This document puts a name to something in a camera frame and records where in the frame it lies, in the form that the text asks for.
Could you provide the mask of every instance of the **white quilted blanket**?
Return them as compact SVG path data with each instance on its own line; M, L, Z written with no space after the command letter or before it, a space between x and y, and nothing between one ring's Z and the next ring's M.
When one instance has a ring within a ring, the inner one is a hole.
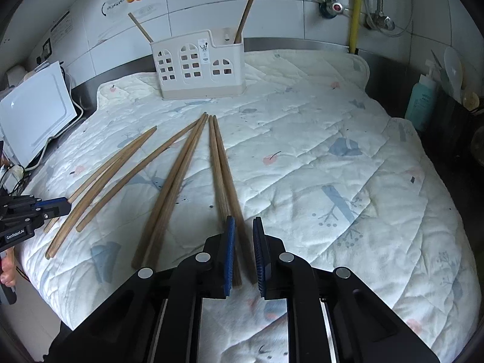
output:
M156 133L103 192L204 111L216 114L247 228L265 232L314 267L347 266L439 356L451 362L475 329L481 295L461 218L410 122L368 98L369 70L354 55L315 51L248 53L247 90L236 98L162 100L155 74L98 90L98 110L47 160L27 193L69 196L141 132ZM20 248L41 296L71 328L132 273L130 261L159 187L183 141L123 188L57 256L44 258L59 229ZM220 230L208 129L170 221L159 269L176 266ZM201 362L287 361L284 301L256 287L205 300Z

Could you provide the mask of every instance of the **tile wall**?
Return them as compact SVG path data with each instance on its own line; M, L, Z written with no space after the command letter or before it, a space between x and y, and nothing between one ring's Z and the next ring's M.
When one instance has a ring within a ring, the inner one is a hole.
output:
M238 25L246 0L76 0L70 8L72 30L52 45L51 60L64 61L75 85L128 61L151 54L148 42L127 16L132 12L151 37L160 40L188 31ZM351 8L353 0L339 0ZM448 45L461 55L473 88L482 86L484 41L459 0L385 0L385 13L398 38L360 27L358 47L422 71L432 49L443 56ZM374 10L374 0L369 0ZM325 20L317 0L255 0L244 29L246 37L305 38L348 45L348 16ZM31 69L50 33L28 59Z

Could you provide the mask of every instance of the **wooden chopstick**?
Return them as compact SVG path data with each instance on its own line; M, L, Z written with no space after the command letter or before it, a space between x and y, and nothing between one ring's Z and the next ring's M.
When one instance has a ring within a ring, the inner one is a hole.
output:
M135 175L137 175L140 171L142 171L151 161L153 161L156 157L158 157L161 153L163 153L167 148L169 148L177 139L181 138L185 135L188 131L190 131L196 124L197 121L194 121L188 127L185 127L180 132L173 135L170 139L168 139L165 143L163 143L159 148L153 151L149 156L147 156L143 161L141 161L138 165L136 165L126 176L124 176L117 184L110 189L110 191L102 197L102 199L96 203L93 209L81 220L81 222L76 226L76 230L81 232L86 225L96 216L97 213L109 202L114 195L118 193L120 189L124 187L124 185L129 182Z
M112 165L120 156L123 155L126 151L131 149L133 146L136 145L137 139L131 141L126 146L124 146L121 150L119 150L115 155L113 155L109 160L107 160L104 164L102 164L98 170L96 170L68 199L69 203L74 203L74 201L81 195L86 188L88 188L103 172ZM53 218L49 221L49 223L44 228L44 233L49 232L49 230L54 226L54 224L59 220L60 217Z
M143 230L143 233L141 234L141 237L139 239L138 246L136 248L135 254L132 257L131 261L131 267L133 269L139 269L143 265L143 260L146 254L146 251L148 249L149 241L152 237L154 227L156 225L156 220L158 220L158 217L160 216L160 211L161 208L163 207L163 203L165 201L166 196L168 195L171 185L173 184L173 180L176 177L176 174L178 172L178 169L180 168L180 165L183 162L183 159L185 158L185 155L188 151L188 148L190 147L190 144L192 143L195 134L197 133L198 126L202 124L204 116L207 114L204 113L202 116L198 119L197 125L195 128L192 130L190 133L190 136L186 140L185 144L180 150L180 153L178 154L177 159L175 160L175 163L171 167L171 170L166 177L165 183L163 184L163 187L161 188L160 194L158 195L158 198L156 199L156 202L153 206L152 212L149 216L149 219L145 225L145 228Z
M146 32L146 30L143 28L143 26L136 20L135 15L133 15L131 12L128 13L128 16L131 18L131 20L134 22L137 28L143 33L143 35L146 37L149 43L153 43L153 38L149 36L149 34Z
M123 153L120 158L118 158L105 173L93 184L91 188L86 192L86 194L79 201L77 206L69 214L65 222L60 227L59 231L54 237L54 240L49 245L47 252L45 253L45 258L50 259L55 256L62 243L66 239L67 235L71 231L72 227L76 224L81 215L86 211L94 198L101 192L104 186L109 180L118 172L118 170L131 158L131 156L136 153L136 151L147 141L147 139L153 135L156 131L156 127L153 127L146 131L142 136L135 139L136 145L130 148L128 151Z
M235 235L240 242L240 248L242 250L242 257L245 262L245 266L248 272L249 280L252 284L257 283L256 266L253 262L253 254L251 249L251 239L245 232L244 216L240 203L237 198L237 191L235 190L234 180L232 178L231 169L228 165L227 155L225 153L224 143L222 141L222 135L217 122L217 116L214 116L214 128L215 137L217 139L217 149L220 157L220 165L222 168L222 175L224 178L225 188L227 190L228 202L230 204L232 215L235 218L235 225L237 227L237 234Z
M186 156L180 165L180 169L178 170L177 175L173 180L170 192L166 197L165 203L163 203L163 208L161 209L160 216L156 222L153 231L151 247L146 260L147 265L152 269L155 269L156 265L158 264L158 258L163 244L163 238L165 237L165 232L166 228L168 227L168 222L170 221L171 213L173 213L173 208L175 207L175 201L178 197L178 193L190 165L190 161L192 160L195 148L197 147L198 140L200 139L200 136L202 134L203 127L207 122L207 118L208 116L204 115L202 124L197 127L196 136L193 139L193 142L190 144L190 148L188 148Z
M239 28L237 29L237 32L235 34L234 43L242 42L242 30L244 29L245 21L249 16L249 11L250 11L250 8L252 7L252 3L253 3L253 0L247 1L247 5L245 6L245 9L244 9L244 14L242 15L242 18L240 20Z
M222 221L222 230L225 230L225 223L227 216L231 213L228 209L227 196L225 195L224 179L222 177L222 168L220 166L220 158L217 149L217 138L215 137L214 117L209 117L210 128L210 154L212 159L212 171L214 173L214 187L215 198L217 201L218 212ZM232 285L238 287L242 285L242 278L240 277L239 262L237 260L237 254L234 249L234 265L232 273Z

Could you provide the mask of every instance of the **floor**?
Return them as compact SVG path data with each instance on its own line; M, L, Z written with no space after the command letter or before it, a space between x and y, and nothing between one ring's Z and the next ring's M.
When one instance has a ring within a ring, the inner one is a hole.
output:
M35 288L20 275L17 279L17 302L0 306L10 328L24 344L34 361L43 361L52 340L59 333L61 321Z

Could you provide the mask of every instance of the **soap bottle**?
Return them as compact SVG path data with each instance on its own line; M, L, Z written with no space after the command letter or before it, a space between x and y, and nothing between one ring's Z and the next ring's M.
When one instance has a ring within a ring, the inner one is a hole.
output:
M429 67L429 73L427 76L420 75L420 81L413 87L405 113L405 118L420 132L427 128L437 98L437 83L432 78L435 63L427 60L425 65Z

